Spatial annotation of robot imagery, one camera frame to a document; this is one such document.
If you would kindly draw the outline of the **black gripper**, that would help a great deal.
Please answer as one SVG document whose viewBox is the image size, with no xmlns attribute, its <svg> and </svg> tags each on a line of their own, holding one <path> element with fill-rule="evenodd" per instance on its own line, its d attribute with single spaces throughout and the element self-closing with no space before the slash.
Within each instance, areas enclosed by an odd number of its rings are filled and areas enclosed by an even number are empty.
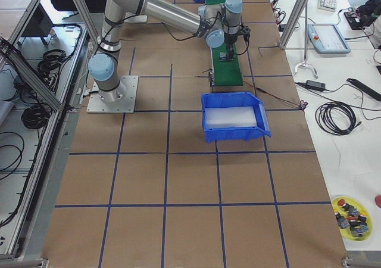
<svg viewBox="0 0 381 268">
<path fill-rule="evenodd" d="M 237 33 L 234 33 L 234 34 L 229 34 L 229 33 L 225 33 L 224 34 L 224 42 L 225 42 L 225 45 L 226 45 L 226 49 L 228 50 L 227 52 L 227 59 L 229 61 L 233 61 L 234 59 L 234 50 L 233 50 L 233 46 L 234 44 L 236 43 L 237 39 L 238 39 L 238 34 Z"/>
</svg>

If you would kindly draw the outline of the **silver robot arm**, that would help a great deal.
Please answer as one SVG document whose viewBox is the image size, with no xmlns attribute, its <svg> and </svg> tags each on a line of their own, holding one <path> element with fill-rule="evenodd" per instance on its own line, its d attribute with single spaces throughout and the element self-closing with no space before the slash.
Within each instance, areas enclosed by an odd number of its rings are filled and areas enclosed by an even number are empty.
<svg viewBox="0 0 381 268">
<path fill-rule="evenodd" d="M 242 0 L 207 2 L 197 13 L 166 0 L 107 0 L 98 46 L 88 63 L 100 104 L 112 106 L 114 111 L 119 111 L 123 101 L 127 101 L 129 111 L 135 106 L 138 78 L 117 73 L 117 56 L 124 22 L 140 15 L 156 18 L 164 27 L 186 31 L 192 38 L 205 39 L 212 58 L 210 85 L 241 86 L 243 78 L 235 43 L 240 36 L 245 41 L 250 36 L 250 29 L 241 22 L 242 10 Z"/>
</svg>

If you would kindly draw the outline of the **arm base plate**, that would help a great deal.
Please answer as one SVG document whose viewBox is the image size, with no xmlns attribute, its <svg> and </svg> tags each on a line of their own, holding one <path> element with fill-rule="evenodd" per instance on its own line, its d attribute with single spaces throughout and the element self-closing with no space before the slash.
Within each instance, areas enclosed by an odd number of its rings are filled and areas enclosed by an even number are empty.
<svg viewBox="0 0 381 268">
<path fill-rule="evenodd" d="M 109 92 L 99 90 L 94 82 L 92 90 L 98 93 L 89 97 L 87 113 L 134 113 L 139 76 L 119 76 L 119 78 L 119 86 Z"/>
</svg>

